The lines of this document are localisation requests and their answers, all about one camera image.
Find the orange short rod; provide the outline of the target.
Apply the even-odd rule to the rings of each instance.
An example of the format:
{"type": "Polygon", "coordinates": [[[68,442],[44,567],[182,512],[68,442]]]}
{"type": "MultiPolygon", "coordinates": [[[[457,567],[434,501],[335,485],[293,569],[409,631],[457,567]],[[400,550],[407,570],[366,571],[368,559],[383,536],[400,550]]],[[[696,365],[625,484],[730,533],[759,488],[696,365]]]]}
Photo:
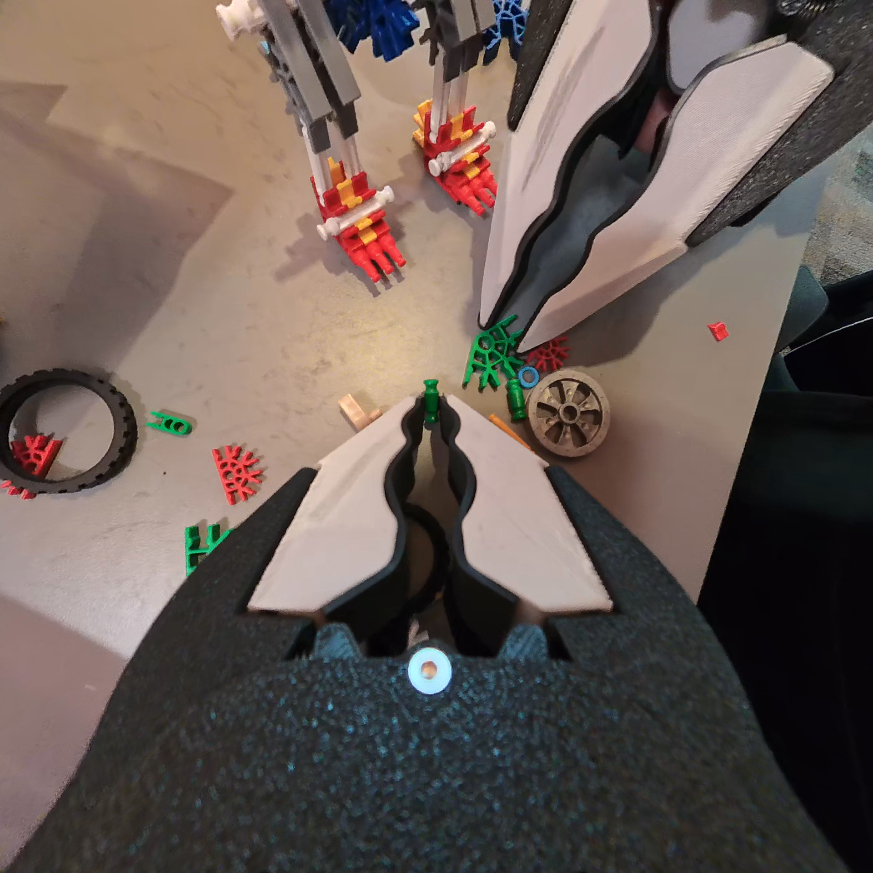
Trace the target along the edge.
{"type": "Polygon", "coordinates": [[[487,416],[488,421],[490,421],[494,426],[496,426],[501,432],[506,434],[508,437],[512,438],[515,442],[518,442],[525,448],[529,449],[530,452],[533,452],[533,448],[516,432],[512,429],[512,427],[506,422],[502,421],[495,414],[490,414],[487,416]]]}

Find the tan clip connector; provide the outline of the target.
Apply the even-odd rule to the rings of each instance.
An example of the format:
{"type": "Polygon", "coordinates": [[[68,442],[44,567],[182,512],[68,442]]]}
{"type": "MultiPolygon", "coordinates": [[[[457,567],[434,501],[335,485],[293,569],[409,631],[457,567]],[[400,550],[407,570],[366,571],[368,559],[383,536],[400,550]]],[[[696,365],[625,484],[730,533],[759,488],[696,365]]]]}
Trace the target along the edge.
{"type": "Polygon", "coordinates": [[[380,409],[374,409],[367,412],[351,395],[341,397],[338,400],[338,406],[344,418],[348,420],[357,432],[363,431],[382,415],[380,409]]]}

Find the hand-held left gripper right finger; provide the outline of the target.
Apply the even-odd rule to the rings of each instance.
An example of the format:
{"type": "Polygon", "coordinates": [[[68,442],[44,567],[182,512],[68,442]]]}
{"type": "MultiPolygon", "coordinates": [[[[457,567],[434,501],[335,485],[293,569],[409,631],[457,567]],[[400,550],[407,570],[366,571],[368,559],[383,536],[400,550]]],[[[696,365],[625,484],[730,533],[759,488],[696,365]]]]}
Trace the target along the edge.
{"type": "Polygon", "coordinates": [[[494,657],[512,630],[614,603],[541,457],[455,396],[441,398],[457,502],[445,609],[457,648],[494,657]]]}

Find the green connector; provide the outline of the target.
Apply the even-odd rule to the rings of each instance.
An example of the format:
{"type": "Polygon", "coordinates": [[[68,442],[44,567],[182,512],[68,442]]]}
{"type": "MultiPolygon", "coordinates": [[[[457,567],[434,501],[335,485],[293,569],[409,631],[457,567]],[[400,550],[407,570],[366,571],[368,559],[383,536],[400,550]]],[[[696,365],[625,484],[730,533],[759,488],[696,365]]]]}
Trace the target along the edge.
{"type": "Polygon", "coordinates": [[[184,557],[186,577],[200,566],[202,561],[228,538],[234,529],[223,529],[214,523],[201,529],[199,525],[186,527],[184,533],[184,557]]]}
{"type": "Polygon", "coordinates": [[[502,377],[506,381],[518,378],[518,372],[525,362],[517,354],[522,331],[512,330],[517,318],[515,314],[510,315],[476,336],[466,363],[462,387],[467,387],[475,376],[478,378],[479,391],[484,391],[488,386],[498,389],[502,377]]]}

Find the person's right hand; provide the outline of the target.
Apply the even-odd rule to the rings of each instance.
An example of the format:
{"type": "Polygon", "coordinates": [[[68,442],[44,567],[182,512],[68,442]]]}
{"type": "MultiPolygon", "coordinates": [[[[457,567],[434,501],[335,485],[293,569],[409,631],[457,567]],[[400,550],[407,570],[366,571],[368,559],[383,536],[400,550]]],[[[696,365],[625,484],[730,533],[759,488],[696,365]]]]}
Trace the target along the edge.
{"type": "Polygon", "coordinates": [[[641,151],[650,155],[657,151],[676,102],[675,95],[667,91],[655,97],[640,132],[638,147],[641,151]]]}

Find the small red connector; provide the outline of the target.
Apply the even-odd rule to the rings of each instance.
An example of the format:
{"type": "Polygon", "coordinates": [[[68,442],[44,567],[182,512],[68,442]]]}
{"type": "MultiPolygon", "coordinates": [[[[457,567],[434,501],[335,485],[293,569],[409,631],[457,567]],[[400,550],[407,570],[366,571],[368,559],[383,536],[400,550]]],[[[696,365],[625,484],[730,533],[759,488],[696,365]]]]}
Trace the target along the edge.
{"type": "Polygon", "coordinates": [[[39,479],[45,479],[62,445],[63,440],[38,434],[11,441],[10,450],[16,463],[26,472],[39,479]]]}

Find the black rubber tyre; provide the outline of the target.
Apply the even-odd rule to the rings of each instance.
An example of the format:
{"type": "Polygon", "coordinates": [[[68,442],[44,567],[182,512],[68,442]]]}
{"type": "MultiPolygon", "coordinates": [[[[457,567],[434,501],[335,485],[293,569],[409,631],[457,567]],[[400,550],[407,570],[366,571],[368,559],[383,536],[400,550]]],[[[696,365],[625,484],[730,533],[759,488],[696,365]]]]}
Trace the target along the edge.
{"type": "Polygon", "coordinates": [[[438,520],[420,506],[406,503],[404,516],[418,525],[431,541],[431,571],[422,587],[406,602],[407,617],[420,615],[432,602],[442,598],[452,572],[452,554],[446,534],[438,520]]]}
{"type": "Polygon", "coordinates": [[[109,381],[79,370],[53,368],[20,376],[2,388],[1,437],[3,481],[35,495],[61,495],[102,486],[120,475],[135,453],[138,430],[132,406],[109,381]],[[54,387],[79,387],[93,393],[109,410],[114,425],[112,441],[100,461],[77,476],[60,480],[42,479],[28,472],[15,460],[9,441],[10,428],[19,409],[28,399],[54,387]]]}

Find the colourful construction toy model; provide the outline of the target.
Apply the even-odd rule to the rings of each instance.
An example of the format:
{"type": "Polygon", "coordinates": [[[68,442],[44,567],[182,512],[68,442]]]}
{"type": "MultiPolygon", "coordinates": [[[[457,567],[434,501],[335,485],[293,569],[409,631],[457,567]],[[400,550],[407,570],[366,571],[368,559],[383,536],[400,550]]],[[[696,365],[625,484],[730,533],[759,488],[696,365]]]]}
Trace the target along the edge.
{"type": "Polygon", "coordinates": [[[373,282],[405,266],[386,222],[394,201],[390,187],[372,187],[358,153],[356,102],[361,90],[348,55],[369,40],[377,58],[391,61],[416,44],[429,50],[431,97],[414,121],[414,142],[424,168],[460,205],[483,216],[495,204],[497,181],[488,153],[496,135],[490,121],[475,118],[466,100],[468,77],[496,30],[493,2],[486,1],[232,1],[216,6],[230,40],[259,38],[270,79],[286,95],[311,168],[321,214],[317,231],[334,240],[349,261],[373,282]]]}

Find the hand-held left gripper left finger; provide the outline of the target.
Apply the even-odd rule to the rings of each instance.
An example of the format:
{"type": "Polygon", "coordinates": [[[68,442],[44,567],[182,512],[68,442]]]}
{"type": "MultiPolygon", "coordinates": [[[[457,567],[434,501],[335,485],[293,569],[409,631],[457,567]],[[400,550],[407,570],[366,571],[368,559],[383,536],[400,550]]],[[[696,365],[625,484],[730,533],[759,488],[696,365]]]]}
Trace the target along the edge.
{"type": "Polygon", "coordinates": [[[319,462],[250,612],[341,622],[359,640],[400,617],[410,586],[404,510],[423,419],[423,397],[407,397],[319,462]]]}

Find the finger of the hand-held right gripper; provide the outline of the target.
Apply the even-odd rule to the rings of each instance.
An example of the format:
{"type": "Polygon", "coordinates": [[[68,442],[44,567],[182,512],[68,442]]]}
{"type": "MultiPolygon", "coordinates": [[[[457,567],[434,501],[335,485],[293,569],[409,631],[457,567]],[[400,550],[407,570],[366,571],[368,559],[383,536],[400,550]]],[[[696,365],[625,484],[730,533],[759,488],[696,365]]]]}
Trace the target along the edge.
{"type": "Polygon", "coordinates": [[[637,199],[590,239],[578,273],[549,294],[527,351],[683,256],[691,234],[822,94],[831,63],[780,36],[710,63],[682,95],[637,199]]]}
{"type": "Polygon", "coordinates": [[[570,2],[561,20],[532,9],[507,116],[478,323],[507,306],[533,246],[555,218],[573,149],[622,100],[657,41],[654,2],[570,2]]]}

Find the grey pulley wheel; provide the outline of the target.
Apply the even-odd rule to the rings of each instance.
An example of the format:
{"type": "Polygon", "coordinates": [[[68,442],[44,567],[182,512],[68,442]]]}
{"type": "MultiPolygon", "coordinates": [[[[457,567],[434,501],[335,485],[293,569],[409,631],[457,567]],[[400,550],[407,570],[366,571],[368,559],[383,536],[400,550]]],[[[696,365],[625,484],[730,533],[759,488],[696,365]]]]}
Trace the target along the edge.
{"type": "Polygon", "coordinates": [[[575,459],[592,454],[605,440],[610,406],[590,374],[567,366],[541,377],[528,392],[527,421],[542,449],[575,459]]]}

